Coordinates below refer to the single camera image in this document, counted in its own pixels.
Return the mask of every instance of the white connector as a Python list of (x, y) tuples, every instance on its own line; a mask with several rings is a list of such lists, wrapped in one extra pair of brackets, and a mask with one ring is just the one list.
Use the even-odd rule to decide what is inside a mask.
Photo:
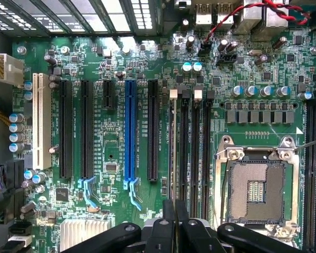
[(24, 248), (27, 248), (30, 244), (32, 244), (32, 236), (12, 236), (8, 239), (8, 241), (23, 241), (25, 242)]
[(33, 73), (33, 169), (51, 167), (52, 92), (48, 76)]
[(0, 82), (23, 88), (25, 63), (8, 54), (0, 54), (0, 57), (4, 61), (3, 78), (0, 77)]

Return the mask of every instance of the motherboard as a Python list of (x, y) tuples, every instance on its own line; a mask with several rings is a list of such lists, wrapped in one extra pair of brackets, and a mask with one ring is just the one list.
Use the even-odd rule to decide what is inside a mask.
[(210, 48), (206, 36), (16, 40), (25, 84), (13, 90), (10, 149), (24, 159), (34, 252), (143, 227), (164, 199), (214, 229), (235, 222), (302, 248), (314, 193), (296, 148), (309, 138), (316, 33), (219, 32)]

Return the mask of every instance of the white pci slot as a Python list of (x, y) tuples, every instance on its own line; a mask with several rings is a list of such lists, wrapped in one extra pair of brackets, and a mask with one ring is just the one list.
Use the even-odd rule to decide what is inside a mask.
[(51, 167), (52, 93), (48, 76), (33, 73), (33, 169)]

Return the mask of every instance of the green circuit board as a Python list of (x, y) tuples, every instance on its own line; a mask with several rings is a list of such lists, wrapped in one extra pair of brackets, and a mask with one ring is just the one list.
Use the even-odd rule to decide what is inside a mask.
[[(31, 38), (17, 40), (13, 46), (13, 56), (25, 62), (25, 80), (31, 81), (33, 73), (48, 73), (48, 63), (43, 59), (49, 50), (54, 55), (62, 68), (62, 78), (70, 80), (73, 84), (73, 177), (71, 180), (59, 177), (58, 156), (52, 156), (52, 167), (44, 170), (47, 174), (44, 193), (36, 193), (34, 188), (27, 190), (27, 202), (36, 203), (36, 214), (31, 219), (34, 225), (34, 252), (58, 251), (60, 243), (60, 224), (65, 219), (104, 219), (110, 222), (111, 227), (125, 221), (134, 222), (141, 227), (147, 219), (162, 217), (162, 201), (168, 197), (178, 197), (179, 157), (181, 156), (180, 129), (182, 99), (170, 100), (170, 90), (178, 87), (186, 87), (191, 91), (190, 101), (193, 99), (195, 87), (202, 90), (203, 99), (209, 91), (214, 91), (214, 100), (210, 107), (209, 127), (209, 198), (208, 198), (208, 221), (212, 227), (218, 226), (218, 206), (215, 201), (215, 192), (220, 191), (221, 185), (215, 185), (216, 171), (218, 168), (217, 156), (215, 155), (224, 135), (229, 135), (235, 145), (239, 146), (267, 146), (277, 147), (284, 137), (290, 136), (296, 146), (304, 144), (305, 130), (305, 105), (298, 99), (299, 89), (312, 92), (316, 83), (316, 55), (312, 55), (310, 47), (316, 45), (316, 33), (308, 30), (292, 29), (283, 32), (288, 44), (278, 50), (272, 48), (272, 42), (251, 42), (249, 36), (227, 36), (215, 34), (213, 36), (212, 51), (206, 57), (199, 57), (195, 48), (200, 45), (199, 38), (205, 34), (196, 34), (193, 50), (187, 50), (185, 46), (187, 36), (176, 33), (171, 37), (145, 38), (135, 40), (132, 37), (114, 38)], [(217, 45), (223, 38), (228, 41), (235, 40), (239, 46), (236, 49), (238, 60), (233, 65), (216, 65), (218, 53)], [(17, 48), (24, 46), (26, 55), (19, 55)], [(61, 47), (70, 48), (69, 55), (61, 54)], [(130, 54), (122, 52), (123, 46), (131, 49)], [(99, 56), (96, 48), (111, 50), (111, 57)], [(250, 50), (262, 50), (268, 56), (268, 61), (259, 66), (254, 64), (257, 56), (249, 55)], [(191, 64), (200, 62), (200, 73), (185, 74), (182, 66), (185, 62)], [(125, 71), (123, 81), (115, 77), (115, 72)], [(81, 121), (80, 115), (80, 81), (89, 80), (94, 83), (94, 175), (96, 183), (93, 186), (92, 201), (99, 206), (99, 212), (88, 212), (87, 205), (82, 197), (82, 190), (78, 188), (78, 180), (81, 171)], [(115, 83), (116, 110), (107, 111), (102, 108), (103, 80), (113, 80)], [(129, 192), (123, 189), (124, 179), (124, 120), (125, 120), (125, 90), (124, 81), (135, 80), (137, 83), (137, 124), (136, 124), (136, 177), (139, 178), (135, 186), (136, 201), (141, 205), (141, 211), (131, 204)], [(158, 151), (158, 177), (157, 182), (147, 180), (148, 163), (148, 80), (158, 80), (159, 87), (159, 151)], [(273, 95), (264, 98), (257, 93), (252, 97), (244, 94), (234, 97), (232, 89), (235, 86), (246, 89), (254, 85), (258, 92), (263, 87), (271, 86)], [(279, 87), (289, 87), (289, 94), (278, 97), (275, 90)], [(24, 113), (25, 99), (23, 89), (14, 89), (13, 109), (14, 112)], [(52, 91), (52, 145), (59, 142), (58, 133), (58, 91)], [(187, 175), (190, 173), (190, 163), (193, 155), (194, 143), (192, 142), (192, 111), (189, 107), (187, 116), (188, 132), (186, 142)], [(258, 122), (252, 122), (250, 112), (257, 112)], [(199, 135), (199, 176), (198, 196), (196, 202), (197, 217), (201, 218), (201, 175), (203, 150), (203, 106), (200, 108)], [(176, 139), (176, 157), (173, 157), (171, 148), (171, 132)], [(25, 126), (25, 144), (33, 145), (32, 127)], [(23, 155), (30, 155), (31, 150), (23, 151)], [(295, 245), (300, 247), (302, 238), (300, 229), (303, 220), (303, 171), (304, 154), (298, 154), (299, 165), (295, 169), (291, 164), (285, 169), (283, 187), (283, 218), (290, 220), (293, 212), (297, 213), (298, 225), (295, 236)], [(171, 173), (173, 161), (176, 160), (176, 172)], [(116, 164), (115, 171), (107, 171), (106, 164)], [(221, 165), (220, 177), (224, 177), (225, 166)], [(167, 192), (163, 191), (164, 182), (167, 180)], [(186, 188), (185, 201), (190, 209), (190, 190)], [(296, 190), (297, 200), (292, 210), (292, 192)], [(56, 220), (49, 223), (48, 212), (56, 212)]]

